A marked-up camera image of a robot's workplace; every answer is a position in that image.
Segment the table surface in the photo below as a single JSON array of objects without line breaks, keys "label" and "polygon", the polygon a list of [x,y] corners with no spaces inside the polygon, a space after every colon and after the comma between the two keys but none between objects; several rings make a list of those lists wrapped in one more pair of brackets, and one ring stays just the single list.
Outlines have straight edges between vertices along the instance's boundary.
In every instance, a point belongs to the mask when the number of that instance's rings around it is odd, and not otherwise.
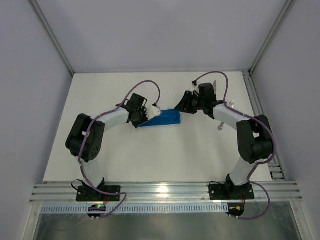
[{"label": "table surface", "polygon": [[[143,80],[155,81],[161,89],[158,106],[173,109],[184,92],[192,91],[191,81],[202,72],[143,73],[78,73],[72,80],[59,128],[45,172],[44,181],[59,182],[81,179],[76,158],[66,148],[66,139],[81,113],[96,116],[120,103],[128,91]],[[227,102],[234,108],[253,115],[241,72],[226,72],[229,78]],[[211,74],[199,82],[217,80],[217,98],[223,98],[226,80]],[[145,83],[135,93],[153,104],[157,88]],[[181,113],[181,124],[150,126],[135,129],[122,124],[104,133],[101,151],[96,158],[101,174],[108,182],[209,182],[225,181],[238,159],[237,133],[202,111]],[[252,181],[271,181],[267,165],[258,167]]]}]

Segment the white wall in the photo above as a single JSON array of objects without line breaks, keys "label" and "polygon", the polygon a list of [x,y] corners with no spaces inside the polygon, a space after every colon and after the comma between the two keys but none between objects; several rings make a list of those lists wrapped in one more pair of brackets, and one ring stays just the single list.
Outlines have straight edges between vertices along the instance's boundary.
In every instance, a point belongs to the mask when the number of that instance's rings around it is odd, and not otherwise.
[{"label": "white wall", "polygon": [[42,181],[71,76],[27,0],[0,3],[0,235],[14,240]]},{"label": "white wall", "polygon": [[248,69],[285,0],[38,0],[77,73]]},{"label": "white wall", "polygon": [[320,1],[298,0],[254,73],[286,175],[320,227]]}]

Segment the folded blue fabric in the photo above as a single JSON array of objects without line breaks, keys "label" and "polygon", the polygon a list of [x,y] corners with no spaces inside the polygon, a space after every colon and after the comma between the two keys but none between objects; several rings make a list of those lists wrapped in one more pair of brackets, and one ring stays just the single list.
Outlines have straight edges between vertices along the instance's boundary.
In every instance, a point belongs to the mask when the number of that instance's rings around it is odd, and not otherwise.
[{"label": "folded blue fabric", "polygon": [[175,109],[163,110],[160,116],[152,118],[150,121],[141,124],[140,127],[149,127],[149,126],[161,126],[161,125],[172,125],[180,124],[181,117],[180,112]]}]

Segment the blue cloth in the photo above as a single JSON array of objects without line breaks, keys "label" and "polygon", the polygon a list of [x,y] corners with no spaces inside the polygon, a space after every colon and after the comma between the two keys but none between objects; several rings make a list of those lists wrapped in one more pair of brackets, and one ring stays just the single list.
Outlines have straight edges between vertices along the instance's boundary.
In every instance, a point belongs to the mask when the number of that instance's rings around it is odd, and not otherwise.
[{"label": "blue cloth", "polygon": [[180,124],[181,117],[180,112],[175,109],[163,110],[160,116],[156,116],[150,121],[141,124],[140,127],[149,127],[149,126],[161,126],[161,125],[171,125],[171,124]]}]

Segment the gray floor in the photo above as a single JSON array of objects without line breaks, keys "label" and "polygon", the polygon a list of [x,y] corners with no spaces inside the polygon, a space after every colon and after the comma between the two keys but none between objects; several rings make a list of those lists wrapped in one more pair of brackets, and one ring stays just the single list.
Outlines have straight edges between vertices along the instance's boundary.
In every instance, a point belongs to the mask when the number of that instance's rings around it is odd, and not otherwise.
[{"label": "gray floor", "polygon": [[[266,203],[247,203],[243,216],[262,213]],[[35,240],[300,240],[288,202],[273,202],[258,220],[225,213],[113,215],[91,221],[85,215],[42,215]]]}]

